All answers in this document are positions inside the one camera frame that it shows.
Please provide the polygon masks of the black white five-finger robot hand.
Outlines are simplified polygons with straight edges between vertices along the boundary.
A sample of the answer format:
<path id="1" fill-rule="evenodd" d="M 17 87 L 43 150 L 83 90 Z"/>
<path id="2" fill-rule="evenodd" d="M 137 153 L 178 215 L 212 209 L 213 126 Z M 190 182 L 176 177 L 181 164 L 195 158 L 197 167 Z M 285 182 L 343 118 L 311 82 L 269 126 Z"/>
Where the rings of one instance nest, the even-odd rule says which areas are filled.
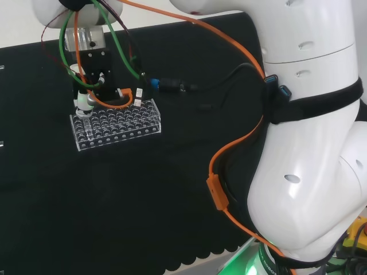
<path id="1" fill-rule="evenodd" d="M 75 114 L 80 118 L 91 117 L 93 106 L 88 104 L 88 92 L 76 80 L 73 80 L 73 102 Z"/>

